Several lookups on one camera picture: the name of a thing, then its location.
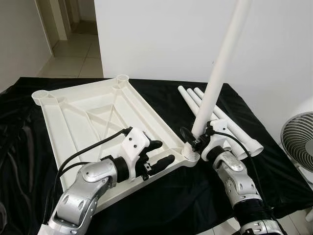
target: black cable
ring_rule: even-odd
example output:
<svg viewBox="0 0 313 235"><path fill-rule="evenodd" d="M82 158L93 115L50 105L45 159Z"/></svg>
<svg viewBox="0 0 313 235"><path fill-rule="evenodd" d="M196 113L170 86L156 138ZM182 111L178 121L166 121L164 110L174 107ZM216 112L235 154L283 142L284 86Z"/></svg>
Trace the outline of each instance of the black cable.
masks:
<svg viewBox="0 0 313 235"><path fill-rule="evenodd" d="M62 163L62 165L59 167L59 170L58 170L58 172L57 172L57 174L56 174L56 176L55 176L54 185L53 185L53 190L52 190L52 207L51 207L51 208L52 208L52 209L54 208L54 199L55 199L55 190L56 190L56 186L57 186L57 181L58 181L58 179L60 178L61 172L63 171L64 167L65 167L71 160L73 160L74 158L78 157L79 155L81 155L81 154L83 154L83 153L85 153L85 152L87 152L87 151L89 151L89 150L91 150L91 149L93 149L93 148L95 148L95 147L97 147L97 146L99 146L99 145L102 145L102 144L104 144L104 143L106 143L106 142L108 142L108 141L110 141L110 140L116 138L116 137L119 136L120 134L125 134L125 135L127 135L127 134L131 131L131 129L132 129L131 127L126 128L126 129L122 129L122 130L120 130L119 132L115 133L114 135L111 135L111 136L107 137L107 138L104 139L104 140L101 140L101 141L99 141L99 142L97 142L97 143L95 143L95 144L93 144L93 145L91 145L91 146L89 146L89 147L87 147L87 148L84 148L84 149L78 151L77 153L74 153L74 154L73 154L72 156L70 156L69 158L67 158L67 159Z"/></svg>
<svg viewBox="0 0 313 235"><path fill-rule="evenodd" d="M236 139L236 138L233 137L232 135L229 135L229 134L224 133L224 132L218 132L218 131L213 131L212 133L213 133L213 134L217 134L217 135L221 135L221 136L227 136L227 137L233 139L233 140L234 140L237 144L239 144L240 147L245 151L245 153L247 154L247 156L248 156L249 159L251 160L252 167L253 167L253 170L254 170L254 172L255 172L256 180L257 180L257 183L258 183L258 185L259 185L260 195L261 195L261 198L262 198L262 200L263 200L263 202L264 202L264 206L265 206L265 208L268 210L268 212L270 213L272 219L276 221L276 223L278 224L278 226L279 226L279 228L281 229L282 233L283 233L284 235L287 235L287 233L286 233L286 231L283 229L282 225L281 225L281 224L278 222L278 220L275 218L271 207L270 207L270 206L267 204L267 202L266 202L266 199L265 199L265 196L264 196L264 194L263 194L262 187L261 187L259 175L258 175L258 172L257 172L257 170L256 170L256 167L255 167L253 158L252 158L252 156L250 155L250 153L248 152L248 150L246 149L246 147L245 147L238 139Z"/></svg>
<svg viewBox="0 0 313 235"><path fill-rule="evenodd" d="M61 173L60 173L60 177L65 173L67 172L68 170L71 170L73 167L76 167L78 165L86 165L90 162L80 162L80 163L74 163L73 165L70 165L69 167L65 168Z"/></svg>

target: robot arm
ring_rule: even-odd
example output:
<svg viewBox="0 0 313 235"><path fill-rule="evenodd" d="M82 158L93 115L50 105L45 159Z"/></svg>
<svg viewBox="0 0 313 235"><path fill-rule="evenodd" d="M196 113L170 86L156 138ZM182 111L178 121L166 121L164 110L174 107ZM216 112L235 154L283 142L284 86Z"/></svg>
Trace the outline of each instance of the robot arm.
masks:
<svg viewBox="0 0 313 235"><path fill-rule="evenodd" d="M125 180L133 181L164 170L174 161L169 155L150 165L147 152L160 148L162 142L150 140L144 132L132 128L121 144L118 158L107 156L100 162L84 165L75 182L62 194L48 225L38 235L83 235L95 213L98 199L110 188Z"/></svg>
<svg viewBox="0 0 313 235"><path fill-rule="evenodd" d="M227 133L225 120L207 123L205 133L196 140L186 128L180 130L193 151L199 152L208 161L222 180L226 194L240 224L241 235L283 235L280 226L265 209L263 200L253 180L248 176L246 166L231 152L221 146Z"/></svg>
<svg viewBox="0 0 313 235"><path fill-rule="evenodd" d="M253 180L248 176L246 166L229 151L220 146L208 154L213 169L222 180L242 235L283 235L276 221L265 210Z"/></svg>

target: black cloth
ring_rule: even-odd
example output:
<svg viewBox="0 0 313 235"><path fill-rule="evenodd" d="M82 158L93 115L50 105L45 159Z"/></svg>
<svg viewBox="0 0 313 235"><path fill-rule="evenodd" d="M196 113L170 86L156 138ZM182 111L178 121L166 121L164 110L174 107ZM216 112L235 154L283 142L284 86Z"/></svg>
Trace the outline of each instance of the black cloth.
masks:
<svg viewBox="0 0 313 235"><path fill-rule="evenodd" d="M45 120L31 94L99 79L20 78L0 95L0 202L7 211L4 234L36 234L45 198L57 172ZM177 91L204 83L131 79L130 83L182 138L194 115ZM283 217L313 206L313 192L242 98L224 84L217 102L264 151L254 158L266 201ZM251 163L244 160L255 180ZM58 194L62 193L61 183ZM224 186L208 163L181 167L96 214L87 234L196 234L232 216Z"/></svg>

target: fan grille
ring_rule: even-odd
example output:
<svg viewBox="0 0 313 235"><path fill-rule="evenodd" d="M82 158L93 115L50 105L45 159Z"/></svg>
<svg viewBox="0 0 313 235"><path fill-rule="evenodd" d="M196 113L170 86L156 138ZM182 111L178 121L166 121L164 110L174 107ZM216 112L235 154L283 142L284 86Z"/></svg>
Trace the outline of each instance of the fan grille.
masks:
<svg viewBox="0 0 313 235"><path fill-rule="evenodd" d="M288 155L313 172L313 112L294 116L287 121L282 129L281 140Z"/></svg>

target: white wall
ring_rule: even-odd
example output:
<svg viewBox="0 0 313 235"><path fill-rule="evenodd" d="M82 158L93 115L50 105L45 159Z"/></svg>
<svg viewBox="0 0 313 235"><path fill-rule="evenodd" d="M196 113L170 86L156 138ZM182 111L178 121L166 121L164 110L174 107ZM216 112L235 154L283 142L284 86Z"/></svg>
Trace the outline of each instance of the white wall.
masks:
<svg viewBox="0 0 313 235"><path fill-rule="evenodd" d="M234 3L95 0L105 76L207 81ZM312 103L311 59L312 1L255 0L227 82L277 141L298 105Z"/></svg>
<svg viewBox="0 0 313 235"><path fill-rule="evenodd" d="M36 0L40 16L45 25L45 31L50 43L53 48L59 41L59 33L54 20L50 0Z"/></svg>
<svg viewBox="0 0 313 235"><path fill-rule="evenodd" d="M93 0L78 0L80 19L83 21L96 21Z"/></svg>
<svg viewBox="0 0 313 235"><path fill-rule="evenodd" d="M51 57L34 0L0 1L0 91L35 76Z"/></svg>

